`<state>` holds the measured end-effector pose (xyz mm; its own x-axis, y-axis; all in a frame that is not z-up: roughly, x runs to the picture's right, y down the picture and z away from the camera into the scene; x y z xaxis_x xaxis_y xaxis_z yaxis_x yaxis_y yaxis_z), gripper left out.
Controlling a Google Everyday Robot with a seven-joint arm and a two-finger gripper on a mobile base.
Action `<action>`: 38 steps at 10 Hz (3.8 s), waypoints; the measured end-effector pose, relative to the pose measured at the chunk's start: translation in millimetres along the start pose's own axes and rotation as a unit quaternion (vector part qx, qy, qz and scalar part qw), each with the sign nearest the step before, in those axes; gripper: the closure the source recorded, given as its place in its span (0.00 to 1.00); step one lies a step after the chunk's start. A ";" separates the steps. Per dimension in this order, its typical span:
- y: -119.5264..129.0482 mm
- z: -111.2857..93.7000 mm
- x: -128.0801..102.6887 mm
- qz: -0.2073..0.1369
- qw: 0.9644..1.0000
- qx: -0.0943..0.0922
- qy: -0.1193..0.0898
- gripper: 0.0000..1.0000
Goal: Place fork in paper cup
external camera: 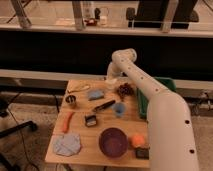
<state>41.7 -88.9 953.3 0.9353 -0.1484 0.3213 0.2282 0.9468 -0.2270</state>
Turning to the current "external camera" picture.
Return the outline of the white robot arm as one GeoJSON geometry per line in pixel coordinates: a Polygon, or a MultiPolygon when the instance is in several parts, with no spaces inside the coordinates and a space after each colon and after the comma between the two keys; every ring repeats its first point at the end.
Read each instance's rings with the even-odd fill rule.
{"type": "Polygon", "coordinates": [[[150,171],[199,171],[199,161],[186,101],[137,67],[134,49],[117,50],[107,70],[108,80],[122,73],[148,99],[147,121],[150,171]]]}

